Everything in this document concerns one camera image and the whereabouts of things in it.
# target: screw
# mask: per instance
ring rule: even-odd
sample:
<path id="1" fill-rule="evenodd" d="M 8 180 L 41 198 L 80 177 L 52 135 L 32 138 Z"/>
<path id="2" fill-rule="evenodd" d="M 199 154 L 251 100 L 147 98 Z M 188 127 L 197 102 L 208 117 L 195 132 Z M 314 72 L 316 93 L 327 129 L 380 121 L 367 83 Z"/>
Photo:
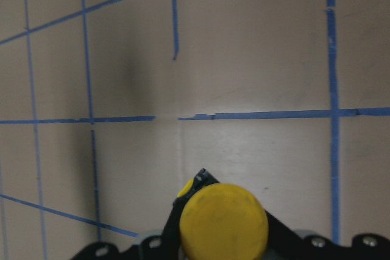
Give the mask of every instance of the screw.
<path id="1" fill-rule="evenodd" d="M 314 237 L 311 239 L 311 244 L 316 248 L 324 248 L 326 241 L 321 237 Z"/>
<path id="2" fill-rule="evenodd" d="M 149 248 L 150 249 L 156 249 L 158 248 L 159 246 L 161 246 L 161 239 L 159 237 L 156 237 L 155 239 L 152 239 L 150 242 L 149 242 Z"/>
<path id="3" fill-rule="evenodd" d="M 371 237 L 371 236 L 365 236 L 363 238 L 363 243 L 366 245 L 366 246 L 369 246 L 369 247 L 375 247 L 378 245 L 378 241 L 376 240 L 376 238 L 374 237 Z"/>
<path id="4" fill-rule="evenodd" d="M 106 245 L 106 246 L 104 246 L 104 247 L 101 247 L 101 248 L 97 249 L 97 250 L 95 251 L 95 256 L 98 257 L 98 258 L 99 258 L 99 257 L 104 257 L 104 256 L 107 256 L 109 252 L 110 252 L 110 249 L 109 249 L 109 247 Z"/>

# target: yellow cap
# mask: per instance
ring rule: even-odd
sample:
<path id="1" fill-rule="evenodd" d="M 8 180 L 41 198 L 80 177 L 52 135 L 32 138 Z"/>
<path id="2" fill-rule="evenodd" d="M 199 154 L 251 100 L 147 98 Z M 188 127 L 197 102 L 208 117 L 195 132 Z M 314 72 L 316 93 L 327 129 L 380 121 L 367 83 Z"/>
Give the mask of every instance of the yellow cap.
<path id="1" fill-rule="evenodd" d="M 267 215 L 244 188 L 212 184 L 185 205 L 180 237 L 189 260 L 261 259 L 268 241 Z"/>
<path id="2" fill-rule="evenodd" d="M 178 197 L 184 196 L 188 191 L 191 190 L 191 187 L 194 184 L 194 178 L 187 182 L 187 184 L 183 187 L 183 189 L 177 194 Z"/>

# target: yellow knob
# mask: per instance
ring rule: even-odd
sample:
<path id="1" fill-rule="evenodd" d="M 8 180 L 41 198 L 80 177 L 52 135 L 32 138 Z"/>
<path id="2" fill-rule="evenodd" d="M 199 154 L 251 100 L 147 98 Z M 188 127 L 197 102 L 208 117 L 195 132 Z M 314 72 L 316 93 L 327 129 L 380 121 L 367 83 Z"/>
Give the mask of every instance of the yellow knob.
<path id="1" fill-rule="evenodd" d="M 244 188 L 209 185 L 185 205 L 180 237 L 189 260 L 261 259 L 268 241 L 267 215 Z"/>

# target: grid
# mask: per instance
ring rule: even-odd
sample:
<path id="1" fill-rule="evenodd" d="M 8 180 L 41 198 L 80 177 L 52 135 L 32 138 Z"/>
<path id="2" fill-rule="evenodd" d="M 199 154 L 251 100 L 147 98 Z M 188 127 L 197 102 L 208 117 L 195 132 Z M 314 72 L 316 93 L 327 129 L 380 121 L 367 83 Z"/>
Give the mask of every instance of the grid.
<path id="1" fill-rule="evenodd" d="M 31 28 L 29 25 L 29 1 L 24 0 L 25 13 L 26 13 L 26 31 L 19 33 L 13 37 L 7 38 L 0 41 L 0 46 L 11 42 L 15 39 L 25 38 L 27 43 L 27 54 L 28 54 L 28 65 L 29 65 L 29 77 L 30 77 L 30 92 L 32 101 L 32 114 L 33 119 L 27 120 L 5 120 L 0 121 L 0 124 L 31 124 L 34 126 L 34 142 L 35 142 L 35 161 L 38 177 L 41 177 L 41 159 L 40 159 L 40 141 L 38 136 L 38 124 L 90 124 L 94 125 L 97 123 L 107 122 L 148 122 L 153 121 L 155 116 L 128 116 L 128 117 L 95 117 L 93 111 L 93 95 L 91 90 L 91 74 L 90 74 L 90 56 L 89 56 L 89 45 L 88 45 L 88 24 L 87 14 L 96 10 L 99 10 L 105 6 L 112 5 L 123 0 L 108 0 L 100 4 L 93 5 L 91 7 L 86 6 L 85 0 L 82 1 L 82 10 L 62 18 L 56 19 L 49 23 L 40 25 L 38 27 Z M 329 74 L 329 95 L 331 101 L 331 107 L 329 110 L 302 110 L 302 111 L 268 111 L 268 112 L 253 112 L 253 113 L 216 113 L 213 115 L 209 114 L 195 114 L 191 118 L 178 118 L 180 121 L 200 121 L 200 120 L 234 120 L 234 119 L 290 119 L 290 118 L 330 118 L 331 120 L 331 199 L 332 199 L 332 238 L 335 242 L 339 242 L 339 120 L 341 117 L 354 117 L 354 116 L 390 116 L 390 107 L 381 108 L 359 108 L 359 109 L 341 109 L 339 108 L 338 99 L 338 83 L 336 76 L 336 59 L 337 59 L 337 41 L 336 41 L 336 1 L 326 0 L 327 9 L 327 27 L 328 27 L 328 74 Z M 45 30 L 49 27 L 63 23 L 65 21 L 74 19 L 76 17 L 82 17 L 83 23 L 83 36 L 84 36 L 84 50 L 85 50 L 85 70 L 87 74 L 87 92 L 88 92 L 88 117 L 80 119 L 38 119 L 36 101 L 35 101 L 35 80 L 34 80 L 34 63 L 31 54 L 31 42 L 30 36 L 41 30 Z M 173 59 L 177 58 L 179 53 L 179 16 L 177 10 L 177 1 L 172 0 L 172 23 L 173 23 L 173 43 L 174 52 Z M 18 198 L 10 197 L 3 193 L 1 183 L 1 169 L 0 169 L 0 208 L 2 214 L 2 226 L 3 226 L 3 241 L 4 241 L 4 256 L 6 259 L 9 258 L 7 251 L 7 227 L 6 218 L 4 212 L 4 200 L 10 200 L 26 206 L 36 208 L 40 211 L 41 219 L 41 236 L 43 243 L 44 258 L 47 259 L 47 242 L 46 242 L 46 228 L 45 228 L 45 216 L 44 213 L 53 213 L 58 216 L 67 217 L 69 219 L 78 220 L 83 223 L 87 223 L 96 226 L 97 238 L 101 240 L 101 229 L 107 229 L 116 233 L 124 234 L 127 236 L 134 237 L 137 234 L 124 230 L 119 227 L 114 227 L 101 222 L 99 214 L 99 182 L 98 182 L 98 162 L 96 161 L 96 143 L 95 143 L 95 132 L 93 129 L 90 130 L 91 135 L 91 151 L 93 154 L 93 177 L 94 177 L 94 200 L 96 208 L 96 220 L 90 220 L 83 217 L 75 216 L 72 214 L 64 213 L 55 209 L 47 208 L 44 205 L 43 190 L 41 180 L 38 182 L 39 191 L 39 204 L 34 204 L 21 200 Z"/>

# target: beige wall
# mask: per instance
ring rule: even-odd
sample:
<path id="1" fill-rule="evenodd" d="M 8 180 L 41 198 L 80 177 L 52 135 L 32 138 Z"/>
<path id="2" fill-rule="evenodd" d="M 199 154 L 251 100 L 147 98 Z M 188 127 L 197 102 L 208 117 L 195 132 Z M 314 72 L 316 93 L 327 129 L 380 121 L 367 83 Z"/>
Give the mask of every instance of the beige wall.
<path id="1" fill-rule="evenodd" d="M 0 0 L 0 171 L 8 196 L 0 201 L 1 260 L 43 259 L 43 239 L 48 259 L 68 259 L 97 240 L 96 227 L 82 222 L 98 220 L 94 161 L 100 220 L 124 230 L 103 228 L 102 239 L 120 248 L 133 241 L 126 231 L 161 228 L 201 167 L 252 191 L 287 226 L 332 236 L 328 112 L 178 120 L 329 110 L 326 0 L 177 0 L 176 61 L 172 0 L 98 7 L 87 14 L 86 36 L 82 3 L 28 0 L 27 37 L 24 0 Z M 382 116 L 340 118 L 340 239 L 349 245 L 357 233 L 390 237 L 390 6 L 336 0 L 335 13 L 339 107 L 385 108 Z M 155 119 L 90 125 L 91 114 Z"/>

